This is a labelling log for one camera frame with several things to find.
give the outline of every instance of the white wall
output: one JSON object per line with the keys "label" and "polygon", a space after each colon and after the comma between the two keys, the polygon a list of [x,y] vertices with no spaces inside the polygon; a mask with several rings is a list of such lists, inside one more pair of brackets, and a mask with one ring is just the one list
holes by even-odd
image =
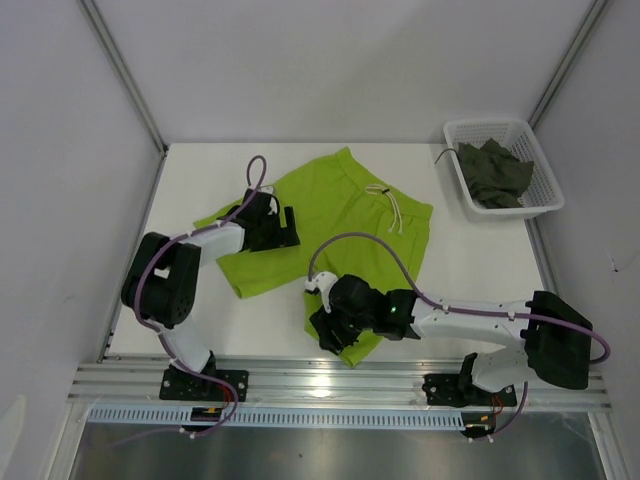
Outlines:
{"label": "white wall", "polygon": [[591,0],[98,3],[168,142],[411,142],[528,118]]}
{"label": "white wall", "polygon": [[538,132],[567,197],[541,217],[543,233],[563,294],[612,344],[602,369],[631,478],[640,476],[639,22],[640,2],[613,2]]}
{"label": "white wall", "polygon": [[7,479],[37,479],[93,360],[157,156],[72,0],[0,4],[0,414]]}

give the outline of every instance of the white laundry basket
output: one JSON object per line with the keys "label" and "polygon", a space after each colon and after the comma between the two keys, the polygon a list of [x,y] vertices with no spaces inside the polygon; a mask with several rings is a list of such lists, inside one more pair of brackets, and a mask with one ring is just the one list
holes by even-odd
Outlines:
{"label": "white laundry basket", "polygon": [[564,206],[564,196],[551,167],[544,156],[529,124],[514,118],[479,118],[455,120],[444,126],[444,136],[450,148],[458,149],[459,143],[481,147],[493,138],[523,162],[534,162],[531,185],[518,200],[522,208],[485,208],[469,194],[458,157],[450,152],[453,165],[462,187],[465,212],[469,220],[527,219]]}

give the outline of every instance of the drawstring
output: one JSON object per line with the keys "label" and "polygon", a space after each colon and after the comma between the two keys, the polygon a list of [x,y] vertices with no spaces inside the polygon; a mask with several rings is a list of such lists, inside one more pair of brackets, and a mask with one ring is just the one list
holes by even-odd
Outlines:
{"label": "drawstring", "polygon": [[393,232],[393,227],[396,226],[396,222],[399,223],[400,227],[398,228],[398,234],[402,235],[402,214],[400,213],[400,207],[398,206],[398,202],[396,201],[396,197],[393,196],[389,187],[385,187],[384,185],[379,185],[377,183],[372,183],[371,185],[367,185],[364,188],[364,191],[369,195],[377,195],[378,193],[383,193],[389,198],[391,202],[391,207],[393,208],[393,223],[389,227],[389,233]]}

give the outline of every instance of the white tabletop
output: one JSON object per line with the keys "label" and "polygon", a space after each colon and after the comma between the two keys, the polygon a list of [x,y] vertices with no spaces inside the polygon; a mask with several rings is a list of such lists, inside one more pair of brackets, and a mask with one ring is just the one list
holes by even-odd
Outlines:
{"label": "white tabletop", "polygon": [[[146,231],[174,235],[193,229],[193,221],[238,199],[246,188],[245,168],[257,154],[268,162],[272,183],[307,161],[342,144],[174,144],[155,195]],[[349,144],[354,158],[386,183],[433,205],[429,244],[418,286],[434,295],[503,302],[530,299],[542,288],[524,221],[470,223],[460,187],[442,145]],[[193,315],[203,342],[216,355],[332,358],[304,332],[304,280],[257,297],[238,299],[217,265],[200,270]],[[457,358],[494,345],[456,339],[384,340],[368,360]],[[156,335],[138,325],[123,308],[112,354],[157,354]]]}

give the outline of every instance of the green garment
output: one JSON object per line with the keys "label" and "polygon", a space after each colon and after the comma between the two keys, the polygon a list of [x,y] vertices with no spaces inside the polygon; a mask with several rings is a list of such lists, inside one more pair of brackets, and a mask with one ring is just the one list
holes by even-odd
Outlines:
{"label": "green garment", "polygon": [[471,198],[486,208],[522,206],[518,198],[531,184],[533,162],[521,162],[492,138],[479,149],[461,143],[458,162]]}
{"label": "green garment", "polygon": [[[218,265],[236,294],[240,298],[259,295],[306,276],[311,256],[323,242],[339,233],[353,231],[371,233],[391,245],[415,279],[429,240],[433,207],[389,186],[400,207],[403,233],[397,232],[397,225],[389,232],[394,219],[389,198],[365,192],[367,185],[382,183],[354,160],[348,148],[312,160],[275,182],[273,186],[280,204],[291,205],[294,209],[300,245],[219,258]],[[214,222],[238,203],[198,220],[195,226],[200,228]],[[319,256],[315,267],[317,271],[327,270],[338,276],[357,275],[382,292],[407,288],[405,278],[389,253],[364,238],[342,239],[330,245]],[[321,298],[304,293],[304,302],[305,331],[317,340],[309,317],[322,306]],[[363,332],[356,344],[342,351],[340,358],[353,367],[381,340],[378,335]]]}

